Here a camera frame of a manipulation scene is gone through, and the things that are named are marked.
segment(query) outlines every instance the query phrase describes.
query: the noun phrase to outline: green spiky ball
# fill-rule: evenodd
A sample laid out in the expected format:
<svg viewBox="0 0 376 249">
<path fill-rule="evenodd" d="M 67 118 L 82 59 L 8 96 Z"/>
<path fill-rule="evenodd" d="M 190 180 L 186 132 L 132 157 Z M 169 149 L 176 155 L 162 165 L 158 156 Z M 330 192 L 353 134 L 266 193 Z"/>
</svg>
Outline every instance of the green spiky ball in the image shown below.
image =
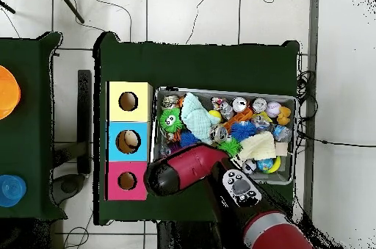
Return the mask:
<svg viewBox="0 0 376 249">
<path fill-rule="evenodd" d="M 223 141 L 218 145 L 220 150 L 227 152 L 230 157 L 237 155 L 242 149 L 242 145 L 235 138 L 231 138 L 229 141 Z"/>
<path fill-rule="evenodd" d="M 180 109 L 175 107 L 173 109 L 166 109 L 162 112 L 159 123 L 161 127 L 167 132 L 176 132 L 183 128 L 183 122 L 180 120 Z"/>
</svg>

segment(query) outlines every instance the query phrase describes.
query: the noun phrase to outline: yellow block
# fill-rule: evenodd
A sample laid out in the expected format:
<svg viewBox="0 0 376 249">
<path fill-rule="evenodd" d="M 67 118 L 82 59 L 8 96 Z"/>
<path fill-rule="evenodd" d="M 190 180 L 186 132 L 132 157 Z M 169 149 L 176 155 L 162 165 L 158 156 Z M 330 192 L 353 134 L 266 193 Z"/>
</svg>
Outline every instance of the yellow block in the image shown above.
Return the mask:
<svg viewBox="0 0 376 249">
<path fill-rule="evenodd" d="M 147 82 L 109 82 L 109 120 L 150 121 L 152 94 Z"/>
</svg>

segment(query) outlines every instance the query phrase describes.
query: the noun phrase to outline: blue block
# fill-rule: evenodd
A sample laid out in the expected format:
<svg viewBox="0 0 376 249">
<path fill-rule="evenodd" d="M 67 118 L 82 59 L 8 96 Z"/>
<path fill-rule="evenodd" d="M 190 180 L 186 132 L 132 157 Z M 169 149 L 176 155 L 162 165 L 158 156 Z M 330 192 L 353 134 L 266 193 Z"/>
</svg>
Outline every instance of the blue block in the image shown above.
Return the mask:
<svg viewBox="0 0 376 249">
<path fill-rule="evenodd" d="M 148 123 L 109 122 L 109 161 L 110 162 L 147 162 L 148 160 Z M 116 137 L 123 130 L 133 130 L 141 138 L 141 145 L 131 154 L 120 152 L 116 147 Z"/>
</svg>

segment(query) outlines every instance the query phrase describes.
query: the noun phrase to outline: shape sorter box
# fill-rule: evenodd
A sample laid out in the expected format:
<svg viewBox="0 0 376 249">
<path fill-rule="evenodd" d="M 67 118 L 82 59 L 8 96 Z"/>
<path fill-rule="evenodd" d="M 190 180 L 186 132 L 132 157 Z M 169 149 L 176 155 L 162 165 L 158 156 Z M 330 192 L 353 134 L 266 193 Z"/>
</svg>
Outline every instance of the shape sorter box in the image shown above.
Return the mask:
<svg viewBox="0 0 376 249">
<path fill-rule="evenodd" d="M 153 88 L 147 82 L 108 82 L 109 120 L 148 122 L 151 119 Z M 124 110 L 120 106 L 123 95 L 133 95 L 135 108 Z"/>
<path fill-rule="evenodd" d="M 138 138 L 138 148 L 133 153 L 123 153 L 116 146 L 122 131 L 133 131 Z M 150 156 L 150 123 L 109 122 L 109 162 L 148 162 Z"/>
<path fill-rule="evenodd" d="M 107 176 L 108 201 L 145 201 L 146 188 L 143 176 L 148 166 L 147 162 L 109 162 Z M 122 173 L 131 173 L 136 184 L 131 190 L 124 190 L 119 185 Z"/>
</svg>

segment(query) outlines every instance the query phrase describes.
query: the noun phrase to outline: green panel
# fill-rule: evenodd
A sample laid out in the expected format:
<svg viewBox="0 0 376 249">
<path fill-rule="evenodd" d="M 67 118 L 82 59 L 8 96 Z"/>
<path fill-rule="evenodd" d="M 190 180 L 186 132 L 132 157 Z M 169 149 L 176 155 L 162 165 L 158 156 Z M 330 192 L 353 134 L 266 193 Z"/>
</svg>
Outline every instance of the green panel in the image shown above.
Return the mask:
<svg viewBox="0 0 376 249">
<path fill-rule="evenodd" d="M 52 169 L 50 61 L 61 41 L 60 33 L 36 40 L 0 39 L 0 65 L 16 78 L 21 100 L 0 120 L 0 174 L 13 174 L 26 182 L 26 194 L 11 208 L 0 207 L 0 217 L 65 215 L 49 198 Z"/>
<path fill-rule="evenodd" d="M 179 46 L 119 43 L 113 33 L 102 33 L 93 53 L 95 81 L 99 75 L 101 79 L 99 220 L 216 220 L 203 182 L 164 198 L 148 195 L 146 201 L 104 200 L 106 81 L 296 96 L 298 51 L 296 41 L 285 46 Z M 292 202 L 292 184 L 267 188 Z"/>
</svg>

